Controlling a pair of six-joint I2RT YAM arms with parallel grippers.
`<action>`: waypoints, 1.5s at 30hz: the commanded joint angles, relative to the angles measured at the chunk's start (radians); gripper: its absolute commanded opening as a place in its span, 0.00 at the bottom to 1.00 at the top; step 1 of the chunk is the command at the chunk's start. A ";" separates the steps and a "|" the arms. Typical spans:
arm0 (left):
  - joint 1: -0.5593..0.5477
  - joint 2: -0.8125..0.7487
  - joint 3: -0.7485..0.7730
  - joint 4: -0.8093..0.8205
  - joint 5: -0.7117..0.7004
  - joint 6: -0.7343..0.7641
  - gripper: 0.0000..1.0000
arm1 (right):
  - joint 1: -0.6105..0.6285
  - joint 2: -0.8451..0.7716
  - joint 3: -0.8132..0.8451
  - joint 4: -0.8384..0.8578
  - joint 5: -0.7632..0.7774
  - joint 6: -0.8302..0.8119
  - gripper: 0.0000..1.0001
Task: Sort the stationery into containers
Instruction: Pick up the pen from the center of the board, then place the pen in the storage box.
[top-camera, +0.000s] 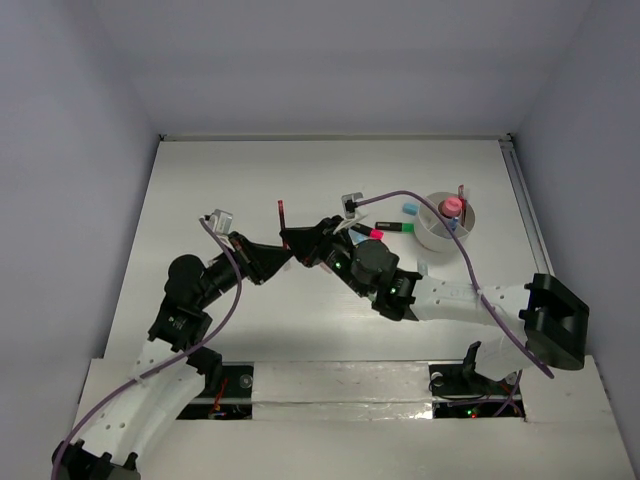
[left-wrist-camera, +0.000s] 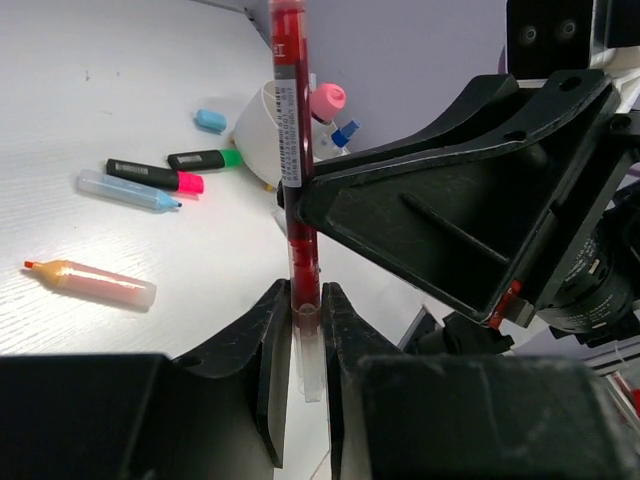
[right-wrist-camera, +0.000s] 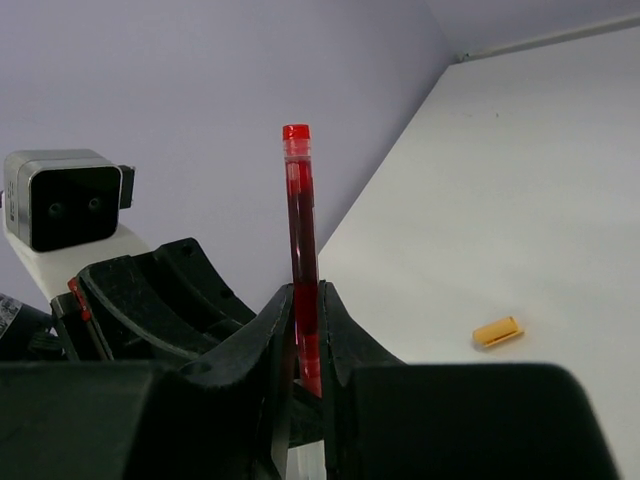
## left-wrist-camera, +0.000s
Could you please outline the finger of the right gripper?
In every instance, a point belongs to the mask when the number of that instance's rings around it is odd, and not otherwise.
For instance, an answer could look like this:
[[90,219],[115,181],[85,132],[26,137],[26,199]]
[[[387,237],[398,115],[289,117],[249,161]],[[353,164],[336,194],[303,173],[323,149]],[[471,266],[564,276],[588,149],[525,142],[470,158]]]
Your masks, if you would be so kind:
[[420,132],[321,163],[297,218],[471,320],[513,285],[533,313],[619,181],[601,154],[619,102],[599,70],[477,76]]

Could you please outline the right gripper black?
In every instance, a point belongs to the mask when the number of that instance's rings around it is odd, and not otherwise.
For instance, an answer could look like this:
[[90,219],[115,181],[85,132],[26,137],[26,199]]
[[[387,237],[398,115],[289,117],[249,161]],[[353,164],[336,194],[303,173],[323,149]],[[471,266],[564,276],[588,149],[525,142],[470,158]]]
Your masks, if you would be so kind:
[[556,338],[602,345],[639,332],[639,185],[620,185],[639,161],[638,115],[616,115],[591,152],[569,153],[514,182],[517,216],[537,220],[514,284],[514,322],[540,318]]

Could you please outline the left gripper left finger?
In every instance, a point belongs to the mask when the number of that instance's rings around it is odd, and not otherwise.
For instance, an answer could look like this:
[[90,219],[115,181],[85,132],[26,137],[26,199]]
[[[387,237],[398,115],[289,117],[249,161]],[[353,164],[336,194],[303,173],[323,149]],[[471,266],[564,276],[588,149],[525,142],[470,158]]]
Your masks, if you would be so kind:
[[284,463],[290,286],[191,351],[1,360],[5,479],[270,479]]

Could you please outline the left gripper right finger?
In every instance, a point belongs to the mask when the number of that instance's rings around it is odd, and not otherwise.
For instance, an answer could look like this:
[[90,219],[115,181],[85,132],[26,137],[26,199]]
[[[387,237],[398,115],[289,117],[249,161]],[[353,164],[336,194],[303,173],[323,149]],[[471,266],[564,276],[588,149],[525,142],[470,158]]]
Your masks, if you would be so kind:
[[603,382],[562,358],[414,356],[322,289],[336,479],[635,479]]

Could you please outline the blue spray bottle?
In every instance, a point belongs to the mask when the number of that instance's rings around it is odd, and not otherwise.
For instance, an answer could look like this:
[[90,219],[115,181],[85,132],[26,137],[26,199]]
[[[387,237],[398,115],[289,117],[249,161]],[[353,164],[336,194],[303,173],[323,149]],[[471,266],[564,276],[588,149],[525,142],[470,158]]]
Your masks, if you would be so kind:
[[356,119],[351,119],[342,127],[337,128],[330,136],[331,142],[338,149],[343,149],[351,140],[353,135],[360,129],[361,123]]

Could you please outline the black pink highlighter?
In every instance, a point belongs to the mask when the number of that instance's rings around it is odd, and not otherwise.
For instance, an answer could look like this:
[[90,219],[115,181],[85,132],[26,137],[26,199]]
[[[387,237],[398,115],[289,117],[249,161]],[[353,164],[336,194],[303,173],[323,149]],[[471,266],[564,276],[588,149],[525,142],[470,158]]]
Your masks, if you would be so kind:
[[146,164],[108,159],[105,170],[108,175],[169,192],[200,195],[205,189],[199,175]]

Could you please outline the dark red refill pen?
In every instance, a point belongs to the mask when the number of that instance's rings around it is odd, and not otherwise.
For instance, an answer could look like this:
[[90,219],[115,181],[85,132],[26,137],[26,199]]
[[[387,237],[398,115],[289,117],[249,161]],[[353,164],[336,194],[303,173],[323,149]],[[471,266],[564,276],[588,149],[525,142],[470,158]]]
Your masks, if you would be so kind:
[[306,3],[271,1],[269,12],[293,335],[301,391],[312,403],[323,395],[324,360],[317,233],[297,217],[298,202],[314,178]]

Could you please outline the blue marker cap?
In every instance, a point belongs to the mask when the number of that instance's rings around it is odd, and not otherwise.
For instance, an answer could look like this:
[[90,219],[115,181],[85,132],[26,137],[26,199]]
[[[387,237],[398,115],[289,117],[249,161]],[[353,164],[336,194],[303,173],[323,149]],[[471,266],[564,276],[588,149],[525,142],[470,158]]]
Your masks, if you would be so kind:
[[205,130],[220,134],[227,129],[226,117],[216,111],[199,109],[195,114],[196,124]]

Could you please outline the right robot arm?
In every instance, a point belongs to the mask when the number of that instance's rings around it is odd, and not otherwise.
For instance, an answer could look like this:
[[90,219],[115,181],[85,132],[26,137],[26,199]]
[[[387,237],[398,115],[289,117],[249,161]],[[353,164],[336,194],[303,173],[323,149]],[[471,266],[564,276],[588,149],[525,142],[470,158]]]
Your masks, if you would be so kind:
[[598,70],[472,79],[416,134],[320,162],[304,223],[447,305],[409,353],[502,353],[503,321],[595,348],[636,336],[639,115]]

